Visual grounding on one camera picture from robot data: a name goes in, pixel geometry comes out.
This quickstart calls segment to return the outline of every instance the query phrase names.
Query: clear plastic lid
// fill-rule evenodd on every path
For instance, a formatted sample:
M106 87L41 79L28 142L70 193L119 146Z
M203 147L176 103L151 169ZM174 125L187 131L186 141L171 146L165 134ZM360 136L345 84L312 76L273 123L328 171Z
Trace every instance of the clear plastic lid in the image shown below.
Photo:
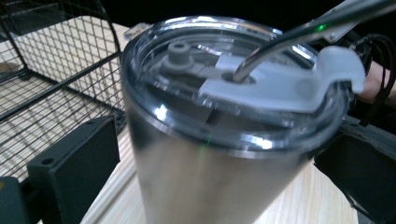
M202 92L208 80L230 81L231 72L219 68L223 57L243 59L281 34L233 18L200 16L156 23L132 39L123 52L124 98L163 132L232 148L234 153L317 148L330 139L347 113L349 91L343 82L332 83L318 108L309 112L238 103ZM310 69L317 56L299 45L266 61ZM255 79L249 78L235 85L254 84ZM282 91L289 91L287 83L284 86Z

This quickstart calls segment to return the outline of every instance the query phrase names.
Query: black bracket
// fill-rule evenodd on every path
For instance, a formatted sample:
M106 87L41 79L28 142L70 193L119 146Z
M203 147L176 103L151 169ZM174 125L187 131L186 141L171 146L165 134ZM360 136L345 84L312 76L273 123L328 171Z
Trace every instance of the black bracket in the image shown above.
M396 223L396 135L346 117L315 165L374 223Z
M0 177L0 223L79 223L119 162L113 117L85 122L30 160L21 183Z

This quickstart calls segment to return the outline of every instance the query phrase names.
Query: lid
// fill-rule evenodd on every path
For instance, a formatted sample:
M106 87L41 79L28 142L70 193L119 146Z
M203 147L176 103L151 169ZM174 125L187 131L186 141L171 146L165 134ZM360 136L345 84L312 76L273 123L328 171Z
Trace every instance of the lid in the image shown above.
M318 69L321 56L297 45L269 56L244 83L232 82L233 69L278 35L277 29L234 18L158 22L132 39L122 54L124 98L143 108L147 121L164 132L239 153L319 147L347 112L346 83L326 76L340 69ZM320 71L321 79L313 71ZM300 80L296 91L290 83ZM323 93L309 90L323 82ZM262 83L270 85L257 88ZM299 100L316 95L315 105Z

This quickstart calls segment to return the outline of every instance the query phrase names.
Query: green light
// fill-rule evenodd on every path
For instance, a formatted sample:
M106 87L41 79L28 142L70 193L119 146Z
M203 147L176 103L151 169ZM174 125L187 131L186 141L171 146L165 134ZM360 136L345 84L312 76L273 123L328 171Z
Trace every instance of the green light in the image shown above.
M212 135L209 135L209 138L207 139L206 145L210 146L210 142L212 140Z
M326 28L327 28L327 24L320 25L317 28L315 28L315 32L320 32Z

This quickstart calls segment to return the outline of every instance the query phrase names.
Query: black cable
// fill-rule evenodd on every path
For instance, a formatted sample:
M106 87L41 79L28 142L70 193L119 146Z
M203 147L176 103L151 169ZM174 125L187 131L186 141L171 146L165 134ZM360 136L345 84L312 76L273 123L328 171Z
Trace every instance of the black cable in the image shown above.
M378 55L379 55L379 58L380 58L380 64L386 64L385 57L384 57L384 52L381 50L381 48L374 42L371 42L370 46L372 48L374 48L378 52ZM380 90L379 90L378 94L381 93L384 90L384 88L385 88L384 86L385 86L386 71L387 71L387 68L386 68L386 66L383 65L382 66L381 86L380 86Z
M370 42L371 43L378 42L385 47L385 50L388 52L388 56L389 56L390 74L389 74L389 81L387 83L387 86L385 88L383 88L383 86L380 88L380 91L376 96L375 102L373 103L372 107L370 108L368 113L361 119L360 125L364 127L366 127L371 122L371 120L373 119L379 108L386 102L396 80L396 76L395 76L396 47L392 42L392 40L385 35L373 34L373 35L367 35L366 37L362 38L355 44L355 46Z

